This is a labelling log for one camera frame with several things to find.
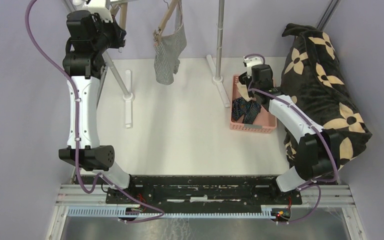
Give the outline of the dark striped underwear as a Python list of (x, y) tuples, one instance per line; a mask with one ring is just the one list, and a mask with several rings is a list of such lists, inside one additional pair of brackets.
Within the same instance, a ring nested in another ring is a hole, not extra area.
[(232, 101), (231, 118), (235, 122), (242, 118), (242, 124), (252, 125), (261, 108), (262, 106), (256, 101), (246, 101), (243, 97), (239, 97)]

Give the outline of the wooden clip hanger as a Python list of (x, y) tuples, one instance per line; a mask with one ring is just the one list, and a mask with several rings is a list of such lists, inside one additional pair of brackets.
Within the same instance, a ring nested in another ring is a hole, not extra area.
[(117, 3), (117, 4), (112, 4), (111, 5), (111, 8), (110, 8), (110, 13), (111, 13), (111, 15), (113, 16), (113, 17), (115, 17), (117, 14), (118, 14), (118, 12), (119, 12), (119, 10), (121, 9), (121, 5), (119, 4), (119, 3)]
[(119, 5), (119, 26), (125, 30), (127, 22), (128, 3), (122, 3)]
[(158, 27), (156, 28), (156, 30), (153, 32), (153, 39), (154, 39), (154, 42), (155, 44), (159, 44), (162, 40), (162, 34), (167, 26), (167, 23), (169, 21), (169, 19), (171, 18), (175, 8), (177, 7), (177, 5), (180, 3), (179, 0), (172, 0), (169, 4), (168, 4), (168, 7), (167, 7), (167, 10), (165, 11)]

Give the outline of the grey striped underwear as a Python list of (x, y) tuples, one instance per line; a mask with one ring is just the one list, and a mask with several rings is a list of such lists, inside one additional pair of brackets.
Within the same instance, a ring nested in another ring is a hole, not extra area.
[(180, 60), (179, 56), (187, 46), (183, 19), (183, 5), (180, 0), (175, 8), (174, 32), (170, 35), (163, 35), (160, 43), (155, 44), (154, 71), (157, 83), (171, 85), (174, 82), (174, 75), (178, 73)]

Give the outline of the black underwear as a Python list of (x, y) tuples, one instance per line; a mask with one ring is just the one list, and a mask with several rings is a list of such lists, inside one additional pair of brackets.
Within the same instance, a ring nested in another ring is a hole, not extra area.
[(239, 81), (236, 83), (236, 88), (240, 96), (247, 102), (255, 101), (255, 97), (251, 97), (248, 92), (247, 86), (245, 84), (240, 83)]

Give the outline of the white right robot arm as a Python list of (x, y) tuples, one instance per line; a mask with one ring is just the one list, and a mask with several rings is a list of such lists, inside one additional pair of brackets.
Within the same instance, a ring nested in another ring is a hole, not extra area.
[(325, 129), (307, 116), (279, 87), (274, 86), (273, 71), (268, 64), (247, 64), (239, 82), (246, 94), (275, 116), (297, 141), (295, 163), (279, 175), (269, 189), (269, 198), (281, 204), (292, 190), (301, 190), (311, 183), (331, 183), (338, 179), (340, 153), (339, 133)]

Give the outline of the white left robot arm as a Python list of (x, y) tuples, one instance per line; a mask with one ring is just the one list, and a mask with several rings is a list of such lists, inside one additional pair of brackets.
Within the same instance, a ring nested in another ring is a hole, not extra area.
[(100, 83), (106, 66), (103, 54), (125, 45), (126, 31), (109, 10), (76, 10), (67, 15), (70, 37), (62, 61), (68, 76), (70, 132), (67, 146), (59, 149), (59, 158), (102, 177), (118, 197), (129, 204), (138, 191), (130, 184), (130, 175), (115, 162), (115, 149), (101, 145), (97, 129), (97, 103)]

